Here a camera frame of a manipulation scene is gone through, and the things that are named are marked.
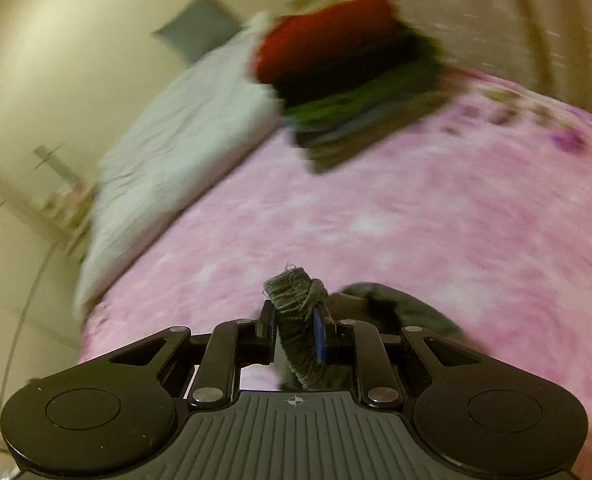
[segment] pink floral blanket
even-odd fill
[[[488,354],[573,392],[590,420],[574,471],[592,480],[591,115],[476,76],[448,107],[320,176],[282,130],[113,286],[82,359],[167,326],[253,316],[287,264],[328,290],[406,291]],[[252,368],[242,384],[276,379]]]

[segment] wall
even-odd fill
[[[33,377],[75,364],[77,261],[0,197],[0,410]]]
[[[191,0],[0,0],[0,179],[25,197],[58,184],[40,144],[89,179],[103,153],[185,69],[151,36]],[[223,0],[242,18],[289,0]],[[329,0],[318,0],[320,4]]]

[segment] round pad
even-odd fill
[[[527,431],[542,419],[542,408],[533,397],[511,390],[479,394],[471,399],[468,408],[478,424],[498,433]]]
[[[113,368],[100,380],[79,373],[69,384],[56,375],[22,388],[1,415],[7,445],[23,466],[54,477],[106,476],[146,460],[169,439],[175,407],[140,369]]]
[[[114,394],[94,388],[71,390],[53,398],[47,417],[65,430],[91,430],[114,420],[121,401]]]

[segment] black folded clothing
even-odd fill
[[[417,36],[401,23],[381,40],[321,60],[303,72],[290,72],[272,83],[285,108],[351,91],[417,57]]]

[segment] red folded clothing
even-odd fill
[[[391,0],[351,0],[312,14],[284,16],[265,38],[256,77],[271,83],[288,72],[379,40],[400,28]]]

